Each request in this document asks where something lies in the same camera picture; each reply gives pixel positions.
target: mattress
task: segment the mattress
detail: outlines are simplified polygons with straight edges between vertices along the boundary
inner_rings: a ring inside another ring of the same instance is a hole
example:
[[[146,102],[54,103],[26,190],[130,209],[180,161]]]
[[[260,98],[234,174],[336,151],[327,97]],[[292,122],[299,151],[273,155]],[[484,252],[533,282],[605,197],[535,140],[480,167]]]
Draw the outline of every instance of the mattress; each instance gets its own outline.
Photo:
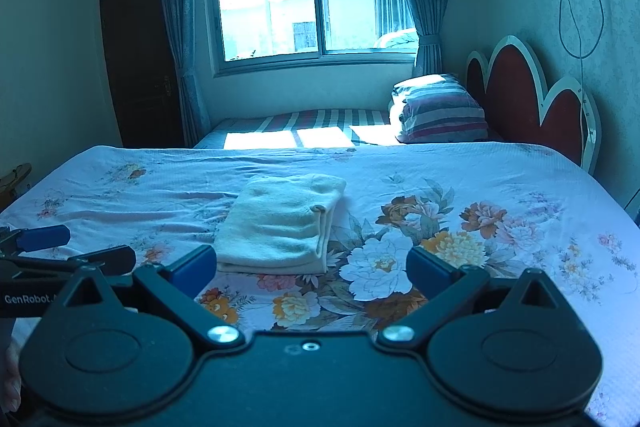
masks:
[[[389,113],[369,109],[319,109],[267,118],[223,120],[196,149],[287,149],[398,145]]]
[[[413,245],[449,263],[484,266],[494,276],[517,277],[526,266],[540,267],[602,350],[604,373],[590,414],[609,427],[640,419],[640,230],[586,172],[541,146],[233,152],[101,146],[33,187],[0,214],[0,226],[68,226],[68,246],[40,251],[40,257],[66,259],[125,243],[139,264],[170,263],[213,243],[252,176],[308,172],[347,182],[334,215],[329,272],[220,273],[197,302],[247,333],[375,334],[429,305],[405,272]],[[18,320],[15,334],[28,334],[34,320]]]

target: folded cloth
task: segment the folded cloth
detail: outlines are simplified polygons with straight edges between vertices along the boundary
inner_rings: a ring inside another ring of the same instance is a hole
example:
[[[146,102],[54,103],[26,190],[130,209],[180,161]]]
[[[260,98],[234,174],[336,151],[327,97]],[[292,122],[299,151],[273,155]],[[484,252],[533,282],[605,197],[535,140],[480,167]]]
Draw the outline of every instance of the folded cloth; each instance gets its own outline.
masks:
[[[326,273],[326,245],[346,181],[326,174],[251,178],[214,241],[218,270]]]

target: window sill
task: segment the window sill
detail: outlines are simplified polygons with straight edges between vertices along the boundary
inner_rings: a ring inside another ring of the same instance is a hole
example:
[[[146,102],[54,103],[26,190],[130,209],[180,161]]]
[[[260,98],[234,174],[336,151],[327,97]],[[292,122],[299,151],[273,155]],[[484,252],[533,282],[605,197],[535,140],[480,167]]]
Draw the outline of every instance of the window sill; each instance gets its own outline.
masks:
[[[415,53],[385,53],[385,54],[340,54],[325,55],[321,58],[298,58],[293,60],[278,60],[273,62],[253,62],[251,59],[242,60],[246,64],[238,64],[218,70],[213,75],[231,76],[239,73],[255,73],[257,71],[285,70],[290,68],[308,68],[313,66],[357,66],[363,64],[413,64]]]

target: human hand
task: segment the human hand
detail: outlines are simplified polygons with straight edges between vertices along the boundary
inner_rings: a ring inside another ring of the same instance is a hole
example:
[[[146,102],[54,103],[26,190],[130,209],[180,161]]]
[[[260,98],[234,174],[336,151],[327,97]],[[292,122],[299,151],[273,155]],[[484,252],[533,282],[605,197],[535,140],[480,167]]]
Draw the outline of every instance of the human hand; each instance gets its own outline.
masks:
[[[7,347],[4,356],[6,359],[6,372],[4,375],[4,389],[2,390],[2,409],[5,412],[16,412],[20,407],[22,378],[18,371],[20,348],[15,340],[11,339],[11,344]]]

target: pillow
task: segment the pillow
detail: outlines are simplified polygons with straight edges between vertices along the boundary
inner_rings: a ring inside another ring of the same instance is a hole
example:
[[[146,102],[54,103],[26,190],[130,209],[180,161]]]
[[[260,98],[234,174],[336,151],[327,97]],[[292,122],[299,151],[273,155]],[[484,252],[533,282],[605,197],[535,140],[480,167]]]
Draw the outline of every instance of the pillow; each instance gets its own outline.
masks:
[[[410,78],[394,86],[389,111],[402,143],[487,139],[484,110],[452,74]]]

